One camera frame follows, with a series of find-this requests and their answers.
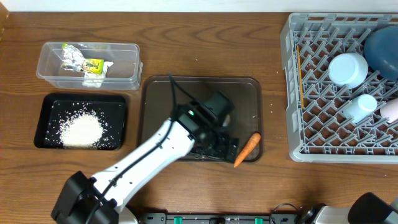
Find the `orange carrot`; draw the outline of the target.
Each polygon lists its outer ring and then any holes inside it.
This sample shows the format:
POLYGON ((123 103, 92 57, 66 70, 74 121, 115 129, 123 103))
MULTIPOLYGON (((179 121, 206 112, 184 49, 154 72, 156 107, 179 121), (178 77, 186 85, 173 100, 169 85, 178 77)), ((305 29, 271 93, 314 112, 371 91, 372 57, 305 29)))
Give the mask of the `orange carrot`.
POLYGON ((259 141, 261 140, 261 135, 259 133, 254 133, 249 140, 247 141, 246 145, 243 147, 241 152, 238 154, 235 162, 234 167, 239 166, 245 158, 253 151, 253 149, 258 145, 259 141))

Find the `pile of white rice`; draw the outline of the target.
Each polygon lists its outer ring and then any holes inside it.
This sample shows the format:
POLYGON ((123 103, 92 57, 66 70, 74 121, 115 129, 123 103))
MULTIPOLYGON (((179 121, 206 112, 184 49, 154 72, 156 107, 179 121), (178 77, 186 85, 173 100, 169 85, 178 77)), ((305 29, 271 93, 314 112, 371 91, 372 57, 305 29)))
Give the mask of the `pile of white rice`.
POLYGON ((58 101, 52 106, 44 143, 64 149, 96 149, 106 133, 103 113, 92 103, 58 101))

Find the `white napkin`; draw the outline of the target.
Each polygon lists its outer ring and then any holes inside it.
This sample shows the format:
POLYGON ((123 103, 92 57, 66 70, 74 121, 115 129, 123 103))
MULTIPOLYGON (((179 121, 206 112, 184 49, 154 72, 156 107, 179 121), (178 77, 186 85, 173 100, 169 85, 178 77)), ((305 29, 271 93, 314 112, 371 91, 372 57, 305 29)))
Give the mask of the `white napkin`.
POLYGON ((104 62, 104 67, 101 74, 85 72, 82 85, 89 88, 99 88, 105 81, 108 68, 113 64, 113 62, 104 62))

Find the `light blue cup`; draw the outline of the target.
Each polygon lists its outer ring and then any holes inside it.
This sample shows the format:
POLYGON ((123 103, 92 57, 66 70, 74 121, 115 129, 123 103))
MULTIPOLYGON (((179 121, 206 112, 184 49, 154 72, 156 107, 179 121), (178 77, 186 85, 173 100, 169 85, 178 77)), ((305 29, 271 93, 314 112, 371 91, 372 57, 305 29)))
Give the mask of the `light blue cup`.
POLYGON ((377 100, 369 94, 362 94, 351 101, 351 104, 343 110, 345 118, 353 118, 354 123, 360 122, 373 113, 377 108, 377 100))

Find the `light blue bowl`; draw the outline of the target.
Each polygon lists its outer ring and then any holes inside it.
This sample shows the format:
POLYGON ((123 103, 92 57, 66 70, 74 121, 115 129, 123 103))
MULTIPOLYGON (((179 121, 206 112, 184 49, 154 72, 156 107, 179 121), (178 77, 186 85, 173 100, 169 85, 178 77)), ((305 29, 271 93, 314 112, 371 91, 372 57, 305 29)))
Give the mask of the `light blue bowl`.
POLYGON ((328 78, 337 86, 349 89, 362 84, 368 75, 368 63, 358 53, 345 53, 336 56, 328 66, 328 78))

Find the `green yellow foil wrapper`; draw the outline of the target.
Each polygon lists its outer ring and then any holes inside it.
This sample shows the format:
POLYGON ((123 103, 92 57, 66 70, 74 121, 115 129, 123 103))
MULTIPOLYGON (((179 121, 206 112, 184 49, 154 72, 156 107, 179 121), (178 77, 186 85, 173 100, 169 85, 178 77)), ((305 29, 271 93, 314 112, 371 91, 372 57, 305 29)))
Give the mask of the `green yellow foil wrapper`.
POLYGON ((96 75, 101 75, 104 67, 103 59, 85 58, 78 48, 66 43, 62 44, 62 62, 65 69, 96 75))

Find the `white pink cup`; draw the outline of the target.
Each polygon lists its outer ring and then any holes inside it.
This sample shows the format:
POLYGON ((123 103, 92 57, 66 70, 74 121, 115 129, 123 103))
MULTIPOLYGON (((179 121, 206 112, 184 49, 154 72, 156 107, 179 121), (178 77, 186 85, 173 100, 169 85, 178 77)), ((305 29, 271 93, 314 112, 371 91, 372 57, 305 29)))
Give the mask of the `white pink cup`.
POLYGON ((381 109, 382 118, 386 118, 388 123, 393 123, 398 118, 398 99, 388 101, 381 109))

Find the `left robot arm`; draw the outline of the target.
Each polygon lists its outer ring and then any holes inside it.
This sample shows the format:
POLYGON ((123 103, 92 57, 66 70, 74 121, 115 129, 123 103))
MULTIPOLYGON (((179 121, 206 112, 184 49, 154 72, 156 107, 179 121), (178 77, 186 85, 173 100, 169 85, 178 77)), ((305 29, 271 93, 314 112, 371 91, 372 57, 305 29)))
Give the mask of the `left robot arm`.
POLYGON ((215 144, 233 110, 231 103, 174 105, 170 118, 125 158, 90 178, 81 171, 69 177, 52 219, 56 223, 137 223, 125 211, 130 199, 162 169, 186 156, 197 141, 215 144))

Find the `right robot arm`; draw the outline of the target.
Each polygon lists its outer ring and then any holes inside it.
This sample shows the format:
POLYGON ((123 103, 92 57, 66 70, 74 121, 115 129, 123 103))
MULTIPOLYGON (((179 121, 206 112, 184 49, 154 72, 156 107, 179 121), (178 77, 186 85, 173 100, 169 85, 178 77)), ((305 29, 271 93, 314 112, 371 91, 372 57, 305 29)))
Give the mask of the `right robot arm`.
POLYGON ((314 205, 295 221, 298 224, 397 224, 397 198, 386 203, 368 192, 347 208, 314 205))

